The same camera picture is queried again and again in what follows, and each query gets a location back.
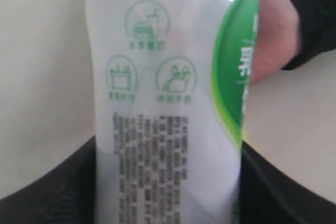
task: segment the circular icon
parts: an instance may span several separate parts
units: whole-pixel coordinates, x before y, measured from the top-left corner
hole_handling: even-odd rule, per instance
[[[188,59],[176,56],[164,61],[156,72],[156,88],[168,93],[190,93],[196,87],[196,69]]]
[[[160,3],[141,0],[127,11],[125,29],[127,35],[133,39],[155,40],[169,33],[170,18],[167,10]]]
[[[138,85],[137,69],[126,56],[113,56],[106,67],[106,82],[110,91],[133,91]]]

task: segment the plastic bottle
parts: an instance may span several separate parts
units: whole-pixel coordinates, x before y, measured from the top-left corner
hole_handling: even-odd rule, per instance
[[[87,0],[86,11],[96,224],[239,223],[258,0]]]

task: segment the black sleeve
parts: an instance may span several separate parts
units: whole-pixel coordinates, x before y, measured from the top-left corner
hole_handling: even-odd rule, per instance
[[[301,50],[283,69],[299,67],[336,48],[336,0],[291,0],[300,16]]]

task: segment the white bottle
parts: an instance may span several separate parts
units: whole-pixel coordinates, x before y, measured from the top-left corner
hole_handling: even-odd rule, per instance
[[[87,0],[96,224],[238,223],[258,0]]]

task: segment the background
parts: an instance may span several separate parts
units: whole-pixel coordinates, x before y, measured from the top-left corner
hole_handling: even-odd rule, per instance
[[[86,142],[93,81],[85,0],[0,0],[0,198]],[[336,202],[335,52],[251,88],[252,146]]]

